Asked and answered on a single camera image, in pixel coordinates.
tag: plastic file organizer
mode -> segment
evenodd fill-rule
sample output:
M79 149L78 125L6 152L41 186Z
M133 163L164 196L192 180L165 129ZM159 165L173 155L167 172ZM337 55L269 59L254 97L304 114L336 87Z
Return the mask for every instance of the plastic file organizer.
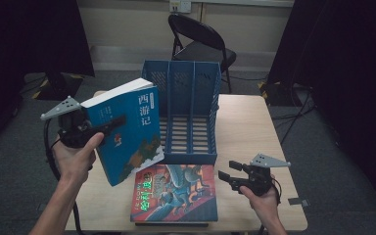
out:
M158 86L163 164L214 165L218 63L146 61L142 77Z

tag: book cover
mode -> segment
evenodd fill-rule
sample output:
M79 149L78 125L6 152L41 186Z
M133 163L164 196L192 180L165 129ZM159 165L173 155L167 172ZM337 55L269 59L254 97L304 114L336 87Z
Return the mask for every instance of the book cover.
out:
M189 225L217 220L213 165L154 164L136 173L130 221Z
M138 78L81 103L92 126L114 127L97 148L112 186L165 157L158 102L158 88Z

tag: wooden table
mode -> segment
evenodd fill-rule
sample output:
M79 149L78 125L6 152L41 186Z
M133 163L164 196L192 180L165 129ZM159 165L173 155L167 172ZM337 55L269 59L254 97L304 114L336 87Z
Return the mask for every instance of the wooden table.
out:
M112 187L99 161L93 165L88 180L77 197L82 230L92 231L256 231L260 222L243 195L231 190L228 183L218 179L222 170L235 177L247 177L244 171L228 166L230 160L247 164L263 153L284 161L284 155L271 121L267 106L260 96L220 95L216 119L215 184L218 222L206 228L135 226L130 222L134 175ZM289 205L288 199L298 198L291 173L287 167L273 168L272 173L282 186L279 216L288 231L302 231L307 221L301 205ZM75 230L71 213L67 230Z

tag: chair leg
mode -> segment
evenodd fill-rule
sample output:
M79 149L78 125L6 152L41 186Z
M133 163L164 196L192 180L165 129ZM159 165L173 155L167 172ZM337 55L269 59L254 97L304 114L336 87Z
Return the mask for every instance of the chair leg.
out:
M227 68L227 70L225 70L225 73L227 74L228 93L231 94L230 72L228 71L228 68Z

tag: chair backrest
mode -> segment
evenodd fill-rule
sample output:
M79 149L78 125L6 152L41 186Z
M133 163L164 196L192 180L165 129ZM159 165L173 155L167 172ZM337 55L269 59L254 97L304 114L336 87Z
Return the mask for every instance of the chair backrest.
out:
M178 33L217 50L225 50L224 40L209 25L178 14L171 14L167 21L175 39L177 39L179 43Z

